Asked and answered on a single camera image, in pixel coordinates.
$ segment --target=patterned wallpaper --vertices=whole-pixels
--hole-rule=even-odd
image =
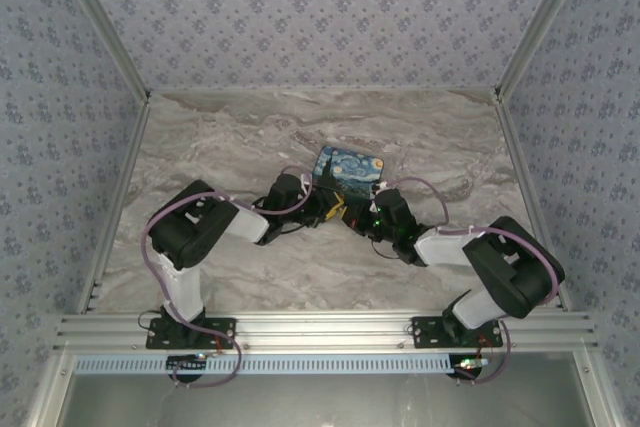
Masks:
[[[640,425],[640,0],[567,0],[509,105],[579,309]]]
[[[494,86],[540,0],[101,0],[150,90]]]
[[[76,0],[0,0],[0,425],[74,310],[136,101]]]

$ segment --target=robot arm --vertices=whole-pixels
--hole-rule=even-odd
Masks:
[[[531,244],[551,264],[558,283],[564,280],[560,263],[518,222],[500,217],[492,228],[516,235]],[[551,291],[551,278],[540,260],[521,244],[493,233],[424,234],[415,245],[425,264],[470,266],[483,287],[463,294],[447,307],[444,328],[453,339],[505,316],[525,318]]]
[[[205,182],[197,180],[160,211],[189,196],[213,191]],[[269,211],[291,208],[299,202],[301,193],[299,178],[281,174],[262,208]],[[517,242],[491,233],[443,235],[433,227],[418,223],[397,189],[379,192],[374,200],[345,201],[333,191],[314,188],[303,206],[286,215],[262,216],[228,201],[203,197],[163,217],[149,235],[154,250],[160,255],[162,275],[172,303],[182,317],[192,323],[204,318],[197,265],[223,235],[235,235],[264,245],[280,235],[283,225],[298,223],[316,227],[330,218],[337,206],[343,207],[342,221],[348,227],[374,242],[391,242],[405,263],[423,267],[454,264],[474,269],[483,287],[463,294],[442,314],[444,330],[456,345],[461,345],[487,322],[507,315],[526,317],[551,290],[545,267]],[[515,220],[501,217],[491,227],[529,242],[552,265],[558,283],[564,280],[558,261]],[[173,316],[166,304],[162,315],[176,323],[177,336],[197,335],[184,330],[179,319],[170,318]]]
[[[205,182],[196,180],[158,212],[189,196],[213,191]],[[151,229],[149,236],[160,257],[162,276],[182,317],[193,321],[204,316],[198,264],[218,240],[223,235],[234,235],[257,243],[268,228],[269,222],[261,215],[231,202],[206,197],[174,210]],[[164,302],[163,316],[173,317],[167,303]]]

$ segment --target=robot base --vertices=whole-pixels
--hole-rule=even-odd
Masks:
[[[217,330],[235,338],[236,319],[232,317],[205,317],[204,311],[191,321],[206,329]],[[164,307],[162,317],[153,319],[149,324],[147,335],[147,349],[168,350],[168,349],[194,349],[194,350],[231,350],[231,342],[219,337],[217,340],[212,335],[191,330],[171,317]]]
[[[486,348],[481,337],[487,339],[493,347],[502,347],[502,335],[497,321],[490,321],[475,330],[469,330],[459,341],[455,341],[444,328],[442,317],[413,317],[411,335],[416,349],[446,349],[455,347]]]

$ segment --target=cable clip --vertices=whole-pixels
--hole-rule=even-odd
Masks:
[[[389,184],[385,180],[380,181],[380,182],[373,182],[371,184],[371,195],[372,195],[372,198],[375,198],[375,196],[378,195],[383,190],[389,189],[390,187],[388,185]]]
[[[304,195],[307,195],[307,186],[305,185],[305,175],[306,174],[300,174],[300,185],[302,186],[302,192],[304,193]]]

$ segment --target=gray marble tabletop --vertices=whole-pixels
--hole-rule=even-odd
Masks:
[[[252,201],[285,165],[313,167],[323,145],[385,161],[383,178],[417,175],[448,200],[451,225],[511,215],[524,202],[488,95],[447,91],[246,91],[156,94],[138,153],[97,310],[161,304],[139,252],[151,214],[195,179]],[[419,184],[402,191],[424,223],[442,218]],[[442,309],[479,284],[455,266],[408,266],[374,253],[334,219],[268,246],[223,237],[202,266],[208,310]],[[389,245],[378,249],[392,254]]]

